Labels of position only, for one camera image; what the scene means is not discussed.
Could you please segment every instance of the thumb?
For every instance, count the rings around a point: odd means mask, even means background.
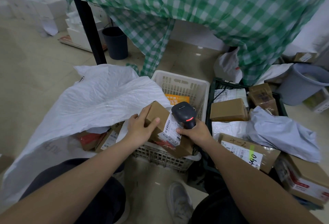
[[[184,128],[178,128],[176,129],[176,132],[181,135],[189,136],[190,130],[189,129],[184,129]]]
[[[156,128],[156,126],[158,126],[159,122],[160,122],[160,118],[157,117],[149,124],[147,129],[150,131],[150,133],[152,133],[153,130]]]

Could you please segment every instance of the wall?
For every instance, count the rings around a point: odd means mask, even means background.
[[[296,52],[319,51],[321,43],[329,42],[329,0],[326,0],[312,19],[303,27],[300,34],[294,39],[284,52],[293,56]],[[227,50],[227,46],[217,39],[206,27],[177,20],[171,39],[207,47],[216,50]]]

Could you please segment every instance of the table leg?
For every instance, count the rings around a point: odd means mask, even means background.
[[[80,15],[81,22],[84,31],[86,32],[90,47],[94,54],[96,64],[106,64],[101,40],[99,39],[93,13],[90,6],[88,5],[88,2],[82,0],[74,0],[74,2]]]

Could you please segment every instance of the person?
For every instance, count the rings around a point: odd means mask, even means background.
[[[0,223],[122,223],[126,216],[123,186],[112,176],[143,145],[159,124],[144,127],[150,105],[129,118],[127,135],[90,159],[73,159],[42,172],[20,201],[0,216]],[[167,205],[178,223],[321,223],[270,177],[229,152],[196,120],[177,129],[203,148],[220,171],[227,189],[207,196],[193,211],[184,186],[173,183]]]

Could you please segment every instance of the trash can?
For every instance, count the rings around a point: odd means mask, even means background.
[[[119,27],[104,28],[102,34],[111,59],[122,60],[128,56],[127,36]]]
[[[325,86],[329,86],[328,71],[311,64],[294,64],[276,92],[285,104],[298,105]]]

